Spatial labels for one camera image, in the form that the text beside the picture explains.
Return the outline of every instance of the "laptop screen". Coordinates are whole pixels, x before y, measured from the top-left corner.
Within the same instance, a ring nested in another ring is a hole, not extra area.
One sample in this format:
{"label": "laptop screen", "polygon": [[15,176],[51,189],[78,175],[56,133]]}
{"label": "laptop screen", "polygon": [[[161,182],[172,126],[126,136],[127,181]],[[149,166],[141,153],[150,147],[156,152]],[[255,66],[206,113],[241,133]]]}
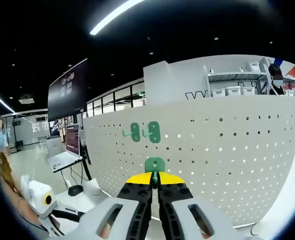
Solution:
{"label": "laptop screen", "polygon": [[68,125],[66,127],[66,150],[80,155],[79,124]]}

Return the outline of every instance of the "bracelet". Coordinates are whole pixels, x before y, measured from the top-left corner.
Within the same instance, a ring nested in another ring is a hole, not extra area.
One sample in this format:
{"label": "bracelet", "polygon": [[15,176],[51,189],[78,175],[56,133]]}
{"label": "bracelet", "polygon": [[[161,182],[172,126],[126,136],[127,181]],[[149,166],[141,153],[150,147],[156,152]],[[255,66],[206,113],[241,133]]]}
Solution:
{"label": "bracelet", "polygon": [[20,201],[21,201],[21,200],[23,200],[22,197],[19,197],[19,198],[17,199],[17,207],[18,207],[18,210],[19,210],[19,213],[21,214],[21,216],[22,216],[22,217],[25,217],[25,215],[24,215],[24,213],[23,213],[23,211],[22,211],[21,205],[20,205]]}

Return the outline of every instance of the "pegboard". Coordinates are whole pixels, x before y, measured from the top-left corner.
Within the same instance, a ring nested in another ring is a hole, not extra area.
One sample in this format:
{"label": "pegboard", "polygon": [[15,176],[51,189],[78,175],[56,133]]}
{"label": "pegboard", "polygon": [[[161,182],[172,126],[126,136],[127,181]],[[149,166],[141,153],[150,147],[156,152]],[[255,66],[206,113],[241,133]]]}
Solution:
{"label": "pegboard", "polygon": [[[131,123],[140,131],[160,126],[161,141],[123,136]],[[126,182],[144,172],[149,157],[165,161],[193,196],[231,217],[234,226],[260,221],[283,187],[295,154],[295,98],[269,95],[187,100],[143,106],[83,120],[100,187],[116,197]],[[159,217],[157,191],[152,216]]]}

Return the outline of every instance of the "monitor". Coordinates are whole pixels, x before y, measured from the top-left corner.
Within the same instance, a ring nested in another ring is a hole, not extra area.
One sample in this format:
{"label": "monitor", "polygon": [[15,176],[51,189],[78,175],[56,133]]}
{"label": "monitor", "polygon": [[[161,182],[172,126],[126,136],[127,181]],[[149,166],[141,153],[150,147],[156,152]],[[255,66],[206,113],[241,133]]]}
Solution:
{"label": "monitor", "polygon": [[48,88],[48,121],[62,119],[79,114],[87,104],[86,99],[87,60],[83,60]]}
{"label": "monitor", "polygon": [[66,126],[65,135],[66,151],[76,157],[80,156],[80,124],[70,124]]}

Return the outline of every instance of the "computer mouse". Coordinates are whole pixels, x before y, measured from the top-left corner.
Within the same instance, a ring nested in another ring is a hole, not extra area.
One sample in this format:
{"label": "computer mouse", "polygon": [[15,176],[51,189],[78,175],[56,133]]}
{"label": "computer mouse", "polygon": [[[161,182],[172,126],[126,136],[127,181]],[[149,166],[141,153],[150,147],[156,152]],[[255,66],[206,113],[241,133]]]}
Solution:
{"label": "computer mouse", "polygon": [[82,193],[83,192],[83,187],[81,185],[75,185],[75,186],[70,186],[68,191],[67,191],[67,194],[69,196],[76,196],[78,195],[79,193]]}

